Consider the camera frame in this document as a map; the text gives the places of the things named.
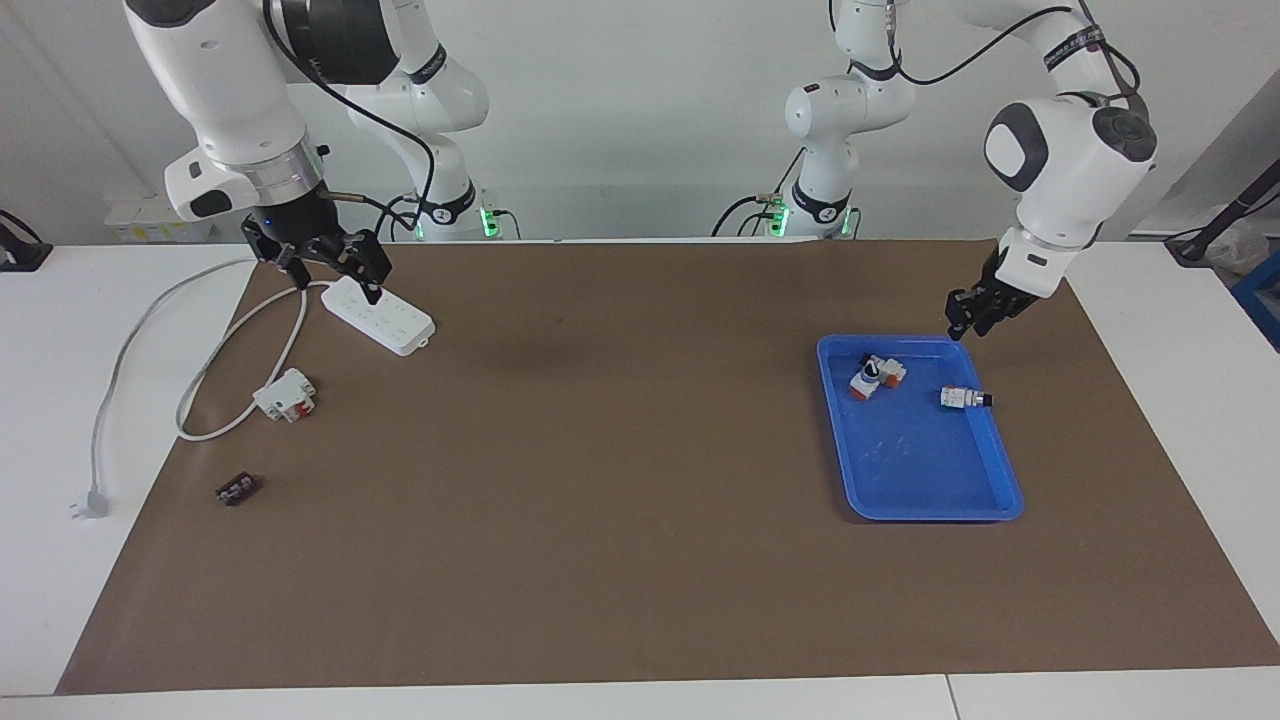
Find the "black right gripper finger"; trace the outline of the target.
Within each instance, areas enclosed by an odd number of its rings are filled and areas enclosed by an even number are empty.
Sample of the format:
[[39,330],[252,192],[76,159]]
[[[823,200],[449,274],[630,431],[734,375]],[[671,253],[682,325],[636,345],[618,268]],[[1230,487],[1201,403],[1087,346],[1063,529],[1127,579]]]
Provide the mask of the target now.
[[269,263],[284,274],[298,291],[308,288],[312,277],[305,266],[305,261],[297,256],[297,247],[294,245],[279,243]]
[[356,282],[370,306],[383,296],[383,286],[392,273],[392,263],[372,231],[360,231],[343,237],[343,249],[335,260],[335,272]]

